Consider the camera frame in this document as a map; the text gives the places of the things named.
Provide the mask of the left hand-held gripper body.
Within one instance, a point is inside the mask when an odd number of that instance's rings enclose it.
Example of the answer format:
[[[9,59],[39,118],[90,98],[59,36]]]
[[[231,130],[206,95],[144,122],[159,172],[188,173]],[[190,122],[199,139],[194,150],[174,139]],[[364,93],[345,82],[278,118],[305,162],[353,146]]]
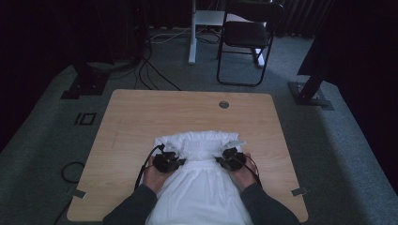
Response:
[[[159,145],[158,148],[161,152],[157,154],[152,161],[155,168],[161,173],[170,173],[177,170],[179,163],[176,153],[165,151],[164,144]]]

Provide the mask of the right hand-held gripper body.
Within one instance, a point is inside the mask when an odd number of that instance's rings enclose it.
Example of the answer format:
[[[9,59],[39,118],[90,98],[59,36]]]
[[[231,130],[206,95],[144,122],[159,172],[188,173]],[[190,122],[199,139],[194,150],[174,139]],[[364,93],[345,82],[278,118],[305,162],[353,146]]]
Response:
[[[222,151],[223,162],[226,164],[226,170],[240,170],[246,163],[245,155],[238,150],[244,144],[244,141],[229,142]]]

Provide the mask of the white skirt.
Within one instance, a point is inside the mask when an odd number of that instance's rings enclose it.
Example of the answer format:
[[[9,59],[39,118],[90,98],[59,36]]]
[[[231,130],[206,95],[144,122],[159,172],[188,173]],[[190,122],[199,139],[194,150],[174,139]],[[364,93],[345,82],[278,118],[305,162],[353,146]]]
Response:
[[[145,225],[253,225],[240,191],[216,161],[244,144],[236,132],[189,131],[155,139],[185,160],[165,181]]]

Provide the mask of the person's left hand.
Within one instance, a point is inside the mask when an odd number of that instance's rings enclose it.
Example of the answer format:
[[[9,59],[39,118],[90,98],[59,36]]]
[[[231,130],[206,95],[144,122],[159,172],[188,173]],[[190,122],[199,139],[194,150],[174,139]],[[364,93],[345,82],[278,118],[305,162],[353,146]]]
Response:
[[[153,164],[154,157],[150,157],[144,170],[143,184],[155,193],[158,193],[164,182],[173,174],[172,172],[159,172]]]

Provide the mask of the person's right hand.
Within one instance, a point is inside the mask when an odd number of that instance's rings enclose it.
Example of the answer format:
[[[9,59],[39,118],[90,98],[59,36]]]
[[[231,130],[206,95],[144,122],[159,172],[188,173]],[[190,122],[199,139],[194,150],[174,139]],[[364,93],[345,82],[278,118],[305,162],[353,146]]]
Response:
[[[245,157],[246,163],[240,170],[229,172],[231,179],[240,191],[257,182],[256,166],[251,154],[246,153]]]

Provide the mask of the black slanted stand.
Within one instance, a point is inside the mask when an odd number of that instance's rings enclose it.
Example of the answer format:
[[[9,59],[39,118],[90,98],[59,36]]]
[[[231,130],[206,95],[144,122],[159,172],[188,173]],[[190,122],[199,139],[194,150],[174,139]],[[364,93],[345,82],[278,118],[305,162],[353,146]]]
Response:
[[[307,82],[290,82],[288,87],[295,103],[301,106],[318,106],[323,111],[333,111],[331,102],[320,89],[323,81],[322,76],[311,76]]]

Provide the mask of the black stand base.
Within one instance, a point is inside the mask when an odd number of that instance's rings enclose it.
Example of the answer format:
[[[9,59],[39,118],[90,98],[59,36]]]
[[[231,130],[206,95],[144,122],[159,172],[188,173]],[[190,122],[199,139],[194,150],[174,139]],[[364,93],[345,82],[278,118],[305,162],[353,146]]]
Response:
[[[109,72],[93,69],[87,63],[76,63],[72,65],[77,76],[61,96],[62,99],[78,99],[80,96],[101,96],[108,78]]]

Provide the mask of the black folding chair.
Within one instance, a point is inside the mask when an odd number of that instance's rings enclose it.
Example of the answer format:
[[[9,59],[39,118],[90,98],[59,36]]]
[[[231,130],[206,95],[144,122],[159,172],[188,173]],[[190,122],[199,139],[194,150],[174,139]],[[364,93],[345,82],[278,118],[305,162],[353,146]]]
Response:
[[[268,64],[271,46],[281,19],[283,5],[269,0],[228,0],[222,20],[222,32],[217,53],[217,81],[225,85],[255,87],[262,83]],[[222,80],[222,55],[224,53],[244,54],[225,51],[223,46],[250,49],[251,55],[259,61],[263,51],[267,51],[258,82],[227,82]]]

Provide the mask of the dark equipment rack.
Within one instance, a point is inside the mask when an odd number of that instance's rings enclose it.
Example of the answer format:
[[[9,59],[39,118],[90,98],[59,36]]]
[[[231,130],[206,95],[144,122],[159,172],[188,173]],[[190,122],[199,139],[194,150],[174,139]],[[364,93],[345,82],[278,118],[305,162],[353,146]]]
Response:
[[[145,0],[94,0],[113,61],[140,59],[147,38]]]

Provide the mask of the dark curtain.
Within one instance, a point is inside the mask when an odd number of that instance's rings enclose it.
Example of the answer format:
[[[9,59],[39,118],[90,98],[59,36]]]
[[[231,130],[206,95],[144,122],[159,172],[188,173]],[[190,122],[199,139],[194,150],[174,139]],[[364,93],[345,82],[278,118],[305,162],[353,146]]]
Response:
[[[278,37],[313,38],[317,35],[334,0],[272,0],[283,6],[284,14],[277,28]]]

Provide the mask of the white desk frame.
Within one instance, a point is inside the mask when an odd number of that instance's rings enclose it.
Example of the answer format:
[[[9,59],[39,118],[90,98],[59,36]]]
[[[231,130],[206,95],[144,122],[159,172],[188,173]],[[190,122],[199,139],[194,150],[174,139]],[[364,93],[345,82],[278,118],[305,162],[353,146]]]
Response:
[[[223,11],[211,9],[197,9],[197,1],[198,0],[191,0],[191,44],[188,58],[188,63],[190,65],[194,65],[196,62],[197,26],[222,26],[224,16]]]

